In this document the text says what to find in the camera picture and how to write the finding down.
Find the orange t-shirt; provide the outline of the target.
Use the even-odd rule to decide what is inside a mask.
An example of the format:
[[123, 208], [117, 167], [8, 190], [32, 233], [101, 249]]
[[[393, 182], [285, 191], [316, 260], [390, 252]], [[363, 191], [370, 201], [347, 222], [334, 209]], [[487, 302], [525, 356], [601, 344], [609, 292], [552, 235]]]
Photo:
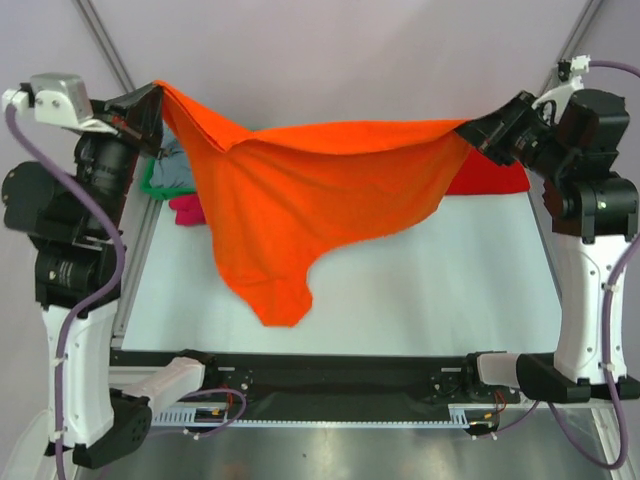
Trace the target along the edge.
[[268, 327], [309, 312], [307, 277], [322, 255], [431, 215], [470, 151], [453, 120], [252, 131], [174, 86], [163, 93], [220, 276]]

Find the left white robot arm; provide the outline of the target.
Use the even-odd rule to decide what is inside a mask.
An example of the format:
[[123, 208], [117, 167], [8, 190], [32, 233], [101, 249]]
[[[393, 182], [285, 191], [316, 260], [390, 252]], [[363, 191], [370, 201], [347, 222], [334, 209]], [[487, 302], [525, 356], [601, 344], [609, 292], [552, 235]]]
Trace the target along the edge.
[[113, 322], [126, 248], [119, 223], [137, 160], [159, 153], [156, 84], [93, 100], [75, 75], [41, 74], [3, 93], [14, 139], [30, 160], [1, 187], [5, 226], [37, 251], [35, 299], [48, 337], [46, 452], [97, 470], [137, 450], [152, 418], [188, 394], [213, 398], [212, 355], [185, 350], [145, 380], [109, 385]]

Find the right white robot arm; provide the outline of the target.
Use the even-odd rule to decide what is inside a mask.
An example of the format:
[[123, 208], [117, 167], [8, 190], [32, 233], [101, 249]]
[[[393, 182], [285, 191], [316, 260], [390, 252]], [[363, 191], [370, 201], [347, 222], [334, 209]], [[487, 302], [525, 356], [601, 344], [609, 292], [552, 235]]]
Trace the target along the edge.
[[456, 133], [500, 166], [520, 164], [543, 182], [558, 250], [561, 330], [551, 353], [479, 352], [461, 376], [484, 401], [497, 386], [532, 400], [635, 400], [621, 340], [626, 263], [639, 227], [639, 193], [612, 166], [630, 117], [625, 100], [598, 89], [542, 97], [521, 92]]

